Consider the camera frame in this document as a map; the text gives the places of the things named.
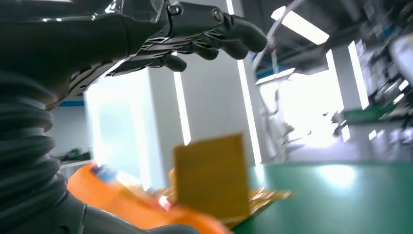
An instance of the robotic hand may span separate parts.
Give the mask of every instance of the robotic hand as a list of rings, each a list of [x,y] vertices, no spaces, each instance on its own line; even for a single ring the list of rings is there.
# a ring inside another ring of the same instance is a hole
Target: robotic hand
[[[6,0],[0,29],[0,233],[196,233],[139,230],[74,198],[48,156],[48,110],[97,78],[144,67],[183,71],[175,51],[212,60],[223,49],[243,59],[264,49],[264,34],[216,7],[164,0]]]

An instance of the ceiling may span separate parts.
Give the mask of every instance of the ceiling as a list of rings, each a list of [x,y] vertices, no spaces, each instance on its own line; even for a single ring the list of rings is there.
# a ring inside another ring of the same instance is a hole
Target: ceiling
[[[328,49],[359,39],[363,34],[371,35],[372,28],[366,26],[368,19],[364,10],[367,1],[383,8],[404,0],[304,0],[295,10],[298,15],[330,35],[328,41],[316,46],[306,38],[281,25],[275,33],[277,62],[280,67],[295,67],[301,71],[325,67],[325,53]],[[256,24],[266,34],[274,20],[271,14],[291,0],[242,0],[247,20]],[[271,56],[267,52],[261,61],[257,74],[272,70]]]

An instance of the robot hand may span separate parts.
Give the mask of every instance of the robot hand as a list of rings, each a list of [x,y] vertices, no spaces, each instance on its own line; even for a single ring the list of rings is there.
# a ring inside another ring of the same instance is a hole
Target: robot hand
[[[140,230],[73,197],[48,155],[48,110],[97,78],[183,71],[173,52],[212,60],[223,49],[243,59],[264,49],[264,34],[217,7],[163,0],[0,1],[0,28],[0,233],[194,233]]]
[[[176,2],[167,8],[170,19],[167,36],[148,39],[136,56],[109,75],[163,66],[182,72],[187,64],[172,55],[174,51],[195,53],[206,60],[213,60],[222,49],[234,59],[244,59],[248,51],[260,52],[266,46],[265,35],[255,25],[241,17],[223,13],[217,7]]]

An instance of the orange object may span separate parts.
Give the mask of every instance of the orange object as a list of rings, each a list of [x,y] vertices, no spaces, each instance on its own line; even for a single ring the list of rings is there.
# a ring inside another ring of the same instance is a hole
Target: orange object
[[[136,194],[122,184],[108,184],[92,173],[93,166],[83,166],[68,181],[69,191],[89,205],[114,214],[141,229],[184,224],[195,228],[200,234],[232,233],[206,214],[179,205],[165,210],[155,197],[145,193]]]

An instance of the green table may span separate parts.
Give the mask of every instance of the green table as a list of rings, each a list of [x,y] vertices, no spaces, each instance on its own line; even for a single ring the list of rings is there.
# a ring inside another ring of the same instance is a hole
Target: green table
[[[269,164],[253,188],[292,190],[236,234],[413,234],[413,165]]]

